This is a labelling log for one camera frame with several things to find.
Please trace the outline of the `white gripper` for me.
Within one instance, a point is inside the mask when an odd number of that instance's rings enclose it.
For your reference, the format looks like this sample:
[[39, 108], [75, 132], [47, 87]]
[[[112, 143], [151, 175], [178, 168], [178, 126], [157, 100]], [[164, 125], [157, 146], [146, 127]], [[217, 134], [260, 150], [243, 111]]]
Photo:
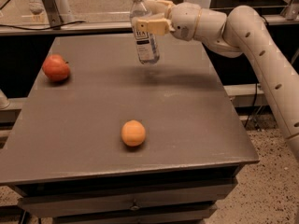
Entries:
[[141, 19], [135, 21], [135, 27], [142, 32], [154, 35], [171, 35], [177, 39], [190, 41], [194, 37], [201, 7], [192, 3], [175, 5], [168, 0], [146, 0], [151, 12], [163, 14], [160, 19]]

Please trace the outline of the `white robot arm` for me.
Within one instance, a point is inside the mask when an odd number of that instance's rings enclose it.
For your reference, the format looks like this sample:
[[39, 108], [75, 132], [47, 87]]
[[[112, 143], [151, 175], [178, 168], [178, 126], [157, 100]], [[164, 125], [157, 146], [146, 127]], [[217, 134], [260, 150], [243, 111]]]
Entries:
[[152, 13], [134, 19], [136, 29], [197, 40], [224, 57], [247, 57], [286, 143], [299, 159], [299, 75], [273, 41], [261, 16], [248, 6], [225, 14], [166, 0], [148, 0], [146, 5]]

